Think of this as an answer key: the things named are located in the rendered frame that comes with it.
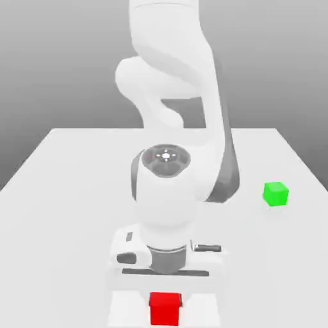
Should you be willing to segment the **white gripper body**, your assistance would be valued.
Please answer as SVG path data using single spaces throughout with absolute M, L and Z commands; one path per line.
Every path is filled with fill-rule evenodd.
M 173 274 L 159 274 L 150 268 L 108 263 L 112 290 L 172 293 L 215 293 L 225 283 L 224 259 L 197 259 Z

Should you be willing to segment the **small red cube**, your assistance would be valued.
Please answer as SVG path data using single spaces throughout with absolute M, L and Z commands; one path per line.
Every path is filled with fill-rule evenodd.
M 151 292 L 149 295 L 151 325 L 177 327 L 179 309 L 183 306 L 180 293 Z

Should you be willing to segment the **small green cube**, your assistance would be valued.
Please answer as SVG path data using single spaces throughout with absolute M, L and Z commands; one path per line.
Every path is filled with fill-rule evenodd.
M 271 207 L 287 204 L 289 189 L 282 182 L 264 184 L 263 199 Z

